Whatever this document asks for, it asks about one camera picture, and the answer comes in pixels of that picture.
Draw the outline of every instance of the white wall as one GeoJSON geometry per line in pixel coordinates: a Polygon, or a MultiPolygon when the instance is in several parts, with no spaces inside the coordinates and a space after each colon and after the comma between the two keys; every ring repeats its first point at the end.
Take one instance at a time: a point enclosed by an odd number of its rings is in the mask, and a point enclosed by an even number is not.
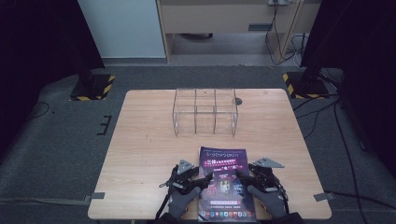
{"type": "Polygon", "coordinates": [[[155,0],[78,0],[102,58],[165,58],[155,0]]]}

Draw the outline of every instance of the triangular metal plate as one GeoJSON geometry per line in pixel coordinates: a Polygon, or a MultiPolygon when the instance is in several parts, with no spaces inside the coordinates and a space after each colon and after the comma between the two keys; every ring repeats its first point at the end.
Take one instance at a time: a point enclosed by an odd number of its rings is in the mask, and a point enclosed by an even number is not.
{"type": "Polygon", "coordinates": [[[194,168],[194,164],[190,163],[189,161],[180,160],[177,167],[177,174],[181,175],[184,172],[189,171],[190,169],[194,168]]]}
{"type": "Polygon", "coordinates": [[[268,167],[268,168],[284,168],[285,166],[276,162],[272,161],[268,158],[262,158],[260,160],[254,161],[253,164],[260,166],[260,167],[268,167]]]}

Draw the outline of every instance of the black sleeve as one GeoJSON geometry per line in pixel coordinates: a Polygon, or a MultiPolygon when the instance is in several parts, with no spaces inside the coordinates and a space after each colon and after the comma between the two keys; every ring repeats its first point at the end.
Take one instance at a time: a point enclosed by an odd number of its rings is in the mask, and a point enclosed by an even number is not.
{"type": "Polygon", "coordinates": [[[154,224],[177,224],[178,221],[169,213],[164,213],[154,224]]]}
{"type": "Polygon", "coordinates": [[[305,224],[298,213],[291,213],[287,216],[273,220],[273,224],[305,224]]]}

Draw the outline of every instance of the black tape mark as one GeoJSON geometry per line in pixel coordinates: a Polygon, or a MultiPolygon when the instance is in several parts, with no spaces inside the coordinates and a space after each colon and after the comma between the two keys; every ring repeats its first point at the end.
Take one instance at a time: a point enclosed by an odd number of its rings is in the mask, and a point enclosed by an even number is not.
{"type": "Polygon", "coordinates": [[[110,124],[111,118],[112,118],[113,116],[103,116],[103,117],[104,117],[105,119],[107,119],[107,122],[106,122],[106,123],[101,123],[100,126],[105,126],[105,129],[103,130],[102,133],[97,133],[97,135],[106,135],[108,125],[110,124]]]}

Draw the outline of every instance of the book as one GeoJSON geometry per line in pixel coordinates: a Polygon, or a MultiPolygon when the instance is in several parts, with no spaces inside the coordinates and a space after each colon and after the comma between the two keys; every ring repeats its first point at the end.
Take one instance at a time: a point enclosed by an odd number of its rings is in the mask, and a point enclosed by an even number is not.
{"type": "Polygon", "coordinates": [[[235,170],[249,174],[245,149],[201,147],[199,178],[213,172],[198,203],[200,222],[256,222],[253,196],[236,177],[235,170]]]}

